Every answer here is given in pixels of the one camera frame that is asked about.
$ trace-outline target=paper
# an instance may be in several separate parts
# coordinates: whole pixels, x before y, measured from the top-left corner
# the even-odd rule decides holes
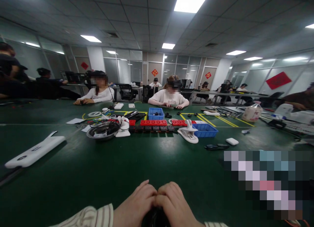
[[[82,132],[87,132],[90,128],[91,128],[91,126],[90,126],[90,125],[87,125],[87,127],[84,128],[84,129],[82,130]]]
[[[85,121],[85,119],[72,119],[71,121],[68,121],[66,124],[76,124]]]

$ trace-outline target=white shirt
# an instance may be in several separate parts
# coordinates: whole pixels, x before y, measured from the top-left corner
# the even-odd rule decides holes
[[[112,88],[107,88],[106,90],[99,92],[98,95],[96,95],[96,88],[92,88],[89,90],[87,95],[78,98],[78,100],[84,100],[84,99],[93,99],[95,103],[98,102],[106,102],[106,101],[113,101],[114,96],[114,90]]]
[[[246,90],[245,88],[238,88],[236,91],[248,91],[248,90]]]
[[[160,90],[159,92],[154,94],[151,99],[171,105],[181,105],[185,101],[188,101],[179,92],[176,91],[175,93],[170,94],[167,89]]]
[[[162,87],[162,85],[159,82],[157,82],[156,84],[152,82],[149,86],[150,87]]]

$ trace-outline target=white clip holder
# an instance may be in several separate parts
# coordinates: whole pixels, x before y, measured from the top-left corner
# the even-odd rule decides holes
[[[127,137],[130,136],[130,132],[129,132],[129,127],[130,127],[130,123],[129,123],[129,119],[125,118],[124,116],[118,117],[118,121],[119,124],[121,124],[120,129],[118,130],[118,133],[116,134],[116,137]]]
[[[185,123],[187,124],[187,127],[179,128],[178,133],[186,141],[192,144],[197,144],[199,142],[199,139],[194,135],[194,132],[198,130],[192,127],[192,121],[190,119],[186,120]]]

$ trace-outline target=black chair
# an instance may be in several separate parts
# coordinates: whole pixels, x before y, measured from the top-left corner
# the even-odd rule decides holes
[[[149,98],[151,98],[155,93],[158,92],[158,87],[153,87],[146,85],[143,86],[143,102],[148,103]]]
[[[131,101],[136,98],[135,90],[132,89],[132,86],[130,84],[119,84],[120,87],[120,97],[122,100]]]
[[[266,108],[272,108],[272,105],[275,101],[277,100],[281,100],[279,99],[279,97],[283,94],[284,92],[279,91],[279,92],[275,92],[274,94],[272,94],[269,97],[261,97],[259,99],[254,99],[256,101],[260,101],[261,102],[261,107],[266,107]]]

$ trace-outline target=red banner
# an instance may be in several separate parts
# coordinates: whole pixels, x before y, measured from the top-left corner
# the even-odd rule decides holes
[[[266,83],[272,90],[278,87],[281,87],[283,85],[286,85],[289,82],[292,82],[292,81],[285,72],[281,72],[266,81]]]

